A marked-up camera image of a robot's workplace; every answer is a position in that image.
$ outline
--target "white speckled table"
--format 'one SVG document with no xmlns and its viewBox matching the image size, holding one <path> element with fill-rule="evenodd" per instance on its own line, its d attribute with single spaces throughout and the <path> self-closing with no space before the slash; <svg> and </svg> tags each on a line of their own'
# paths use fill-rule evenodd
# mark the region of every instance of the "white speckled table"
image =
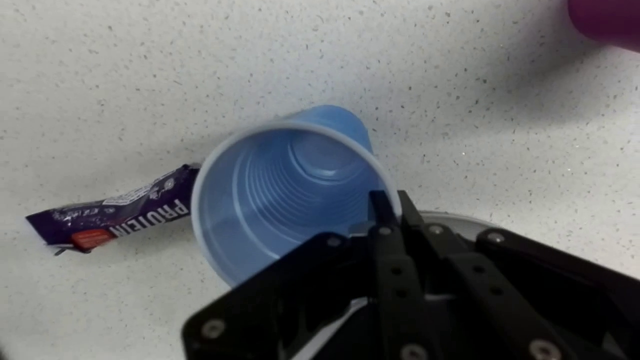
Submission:
<svg viewBox="0 0 640 360">
<path fill-rule="evenodd" d="M 23 216 L 147 184 L 242 124 L 359 113 L 421 208 L 640 276 L 640 54 L 560 0 L 0 0 L 0 348 L 175 360 L 227 287 L 191 222 L 50 256 Z"/>
</svg>

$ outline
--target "screw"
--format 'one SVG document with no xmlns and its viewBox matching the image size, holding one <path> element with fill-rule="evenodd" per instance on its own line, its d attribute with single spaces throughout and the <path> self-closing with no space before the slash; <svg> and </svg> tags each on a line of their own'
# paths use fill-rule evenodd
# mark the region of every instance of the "screw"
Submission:
<svg viewBox="0 0 640 360">
<path fill-rule="evenodd" d="M 529 351 L 536 360 L 562 360 L 558 347 L 548 340 L 532 340 L 532 344 L 529 344 Z"/>
<path fill-rule="evenodd" d="M 442 227 L 428 227 L 432 234 L 442 234 Z"/>
<path fill-rule="evenodd" d="M 213 319 L 203 327 L 203 338 L 215 340 L 221 338 L 227 324 L 221 319 Z"/>
<path fill-rule="evenodd" d="M 378 229 L 378 234 L 383 234 L 383 236 L 390 236 L 390 234 L 395 234 L 388 227 L 383 227 L 383 229 Z"/>
<path fill-rule="evenodd" d="M 499 245 L 505 243 L 505 236 L 499 234 L 499 233 L 491 233 L 486 239 L 493 241 L 493 243 L 499 243 Z"/>
<path fill-rule="evenodd" d="M 402 360 L 427 360 L 427 351 L 421 344 L 407 344 L 400 351 Z"/>
<path fill-rule="evenodd" d="M 330 247 L 330 249 L 339 249 L 341 245 L 343 245 L 341 239 L 329 239 L 329 241 L 326 241 L 326 247 Z"/>
</svg>

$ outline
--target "purple wrapper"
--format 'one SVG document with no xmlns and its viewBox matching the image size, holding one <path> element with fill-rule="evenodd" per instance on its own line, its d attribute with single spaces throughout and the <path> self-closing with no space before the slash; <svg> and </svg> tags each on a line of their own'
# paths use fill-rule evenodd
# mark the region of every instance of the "purple wrapper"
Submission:
<svg viewBox="0 0 640 360">
<path fill-rule="evenodd" d="M 96 202 L 50 208 L 27 216 L 55 249 L 90 252 L 114 239 L 191 216 L 198 166 L 184 165 L 150 186 Z"/>
</svg>

